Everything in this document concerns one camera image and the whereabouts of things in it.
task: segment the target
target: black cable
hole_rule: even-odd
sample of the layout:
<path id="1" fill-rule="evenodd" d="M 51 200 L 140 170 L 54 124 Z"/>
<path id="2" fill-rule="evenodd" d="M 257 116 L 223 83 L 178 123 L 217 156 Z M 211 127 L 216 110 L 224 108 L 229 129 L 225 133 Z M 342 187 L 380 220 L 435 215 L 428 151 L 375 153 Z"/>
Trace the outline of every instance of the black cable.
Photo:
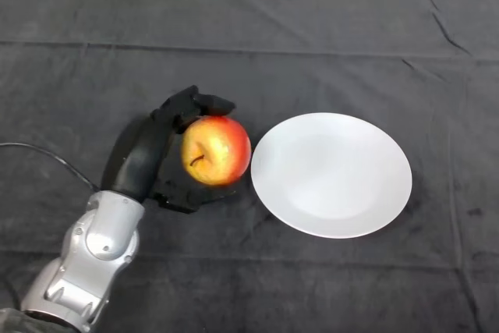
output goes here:
<path id="1" fill-rule="evenodd" d="M 35 146 L 34 144 L 29 144 L 29 143 L 21 143 L 21 142 L 6 142 L 6 143 L 0 143 L 0 147 L 25 147 L 29 148 L 30 150 L 39 152 L 41 154 L 50 156 L 51 158 L 55 159 L 59 163 L 61 163 L 68 171 L 71 172 L 74 176 L 76 176 L 80 181 L 85 183 L 92 191 L 95 193 L 97 191 L 100 191 L 97 185 L 95 185 L 93 182 L 91 182 L 85 175 L 83 175 L 82 172 L 80 172 L 78 169 L 73 167 L 70 163 L 68 163 L 66 160 L 58 156 L 57 154 L 54 154 L 53 152 L 40 147 L 40 146 Z"/>
<path id="2" fill-rule="evenodd" d="M 6 275 L 0 275 L 0 281 L 5 286 L 5 290 L 7 290 L 7 293 L 10 296 L 12 308 L 21 311 L 21 298 L 19 298 L 19 294 L 17 293 L 16 288 L 14 288 L 14 285 L 7 279 Z"/>
<path id="3" fill-rule="evenodd" d="M 53 152 L 51 152 L 43 147 L 35 146 L 34 144 L 29 144 L 29 143 L 21 143 L 21 142 L 0 143 L 0 147 L 25 147 L 25 148 L 28 148 L 30 150 L 39 152 L 43 155 L 50 156 L 54 160 L 61 163 L 68 171 L 71 172 L 71 174 L 73 174 L 80 181 L 85 183 L 85 185 L 87 185 L 92 191 L 94 191 L 96 193 L 97 191 L 100 190 L 98 188 L 98 186 L 95 185 L 94 183 L 92 183 L 82 172 L 80 172 L 78 169 L 73 167 L 70 163 L 68 163 L 66 160 L 64 160 L 63 158 L 61 158 L 57 154 L 54 154 Z M 19 295 L 17 294 L 16 289 L 12 285 L 12 283 L 10 283 L 10 281 L 7 279 L 7 277 L 5 275 L 0 275 L 0 282 L 4 284 L 5 289 L 9 293 L 14 308 L 17 310 L 20 310 L 21 309 L 20 298 L 19 298 Z"/>

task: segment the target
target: white plate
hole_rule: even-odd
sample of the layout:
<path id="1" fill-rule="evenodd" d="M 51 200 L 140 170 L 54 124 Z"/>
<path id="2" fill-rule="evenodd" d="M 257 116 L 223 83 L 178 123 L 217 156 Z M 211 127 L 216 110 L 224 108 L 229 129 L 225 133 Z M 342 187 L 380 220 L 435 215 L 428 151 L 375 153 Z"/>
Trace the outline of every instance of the white plate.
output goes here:
<path id="1" fill-rule="evenodd" d="M 389 135 L 335 113 L 301 115 L 272 128 L 253 154 L 251 177 L 277 218 L 328 238 L 383 228 L 412 188 L 409 162 Z"/>

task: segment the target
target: gray fabric tablecloth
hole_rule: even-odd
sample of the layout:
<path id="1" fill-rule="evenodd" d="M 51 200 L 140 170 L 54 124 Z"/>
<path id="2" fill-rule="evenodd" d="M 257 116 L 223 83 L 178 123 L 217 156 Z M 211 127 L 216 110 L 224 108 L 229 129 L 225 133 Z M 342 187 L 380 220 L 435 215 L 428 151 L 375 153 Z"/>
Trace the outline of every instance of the gray fabric tablecloth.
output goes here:
<path id="1" fill-rule="evenodd" d="M 192 84 L 237 103 L 253 146 L 302 113 L 372 122 L 411 199 L 347 240 L 281 223 L 249 176 L 190 216 L 149 207 L 99 331 L 499 330 L 498 0 L 0 0 L 0 141 L 97 182 L 122 127 Z M 43 156 L 0 160 L 0 271 L 22 295 L 89 192 Z"/>

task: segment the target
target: robotic hand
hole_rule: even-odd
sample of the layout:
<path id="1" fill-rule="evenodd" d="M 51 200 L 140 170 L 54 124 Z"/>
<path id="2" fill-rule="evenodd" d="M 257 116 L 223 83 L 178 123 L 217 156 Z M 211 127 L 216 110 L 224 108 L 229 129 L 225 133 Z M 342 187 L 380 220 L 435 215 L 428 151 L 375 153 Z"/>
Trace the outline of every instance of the robotic hand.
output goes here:
<path id="1" fill-rule="evenodd" d="M 130 123 L 115 143 L 101 190 L 90 197 L 87 212 L 66 233 L 61 256 L 47 264 L 22 301 L 26 318 L 15 318 L 92 331 L 117 274 L 137 254 L 137 225 L 147 198 L 160 207 L 192 213 L 201 204 L 234 193 L 226 188 L 182 189 L 158 176 L 175 134 L 182 134 L 200 116 L 227 115 L 234 107 L 220 97 L 199 94 L 193 86 Z"/>

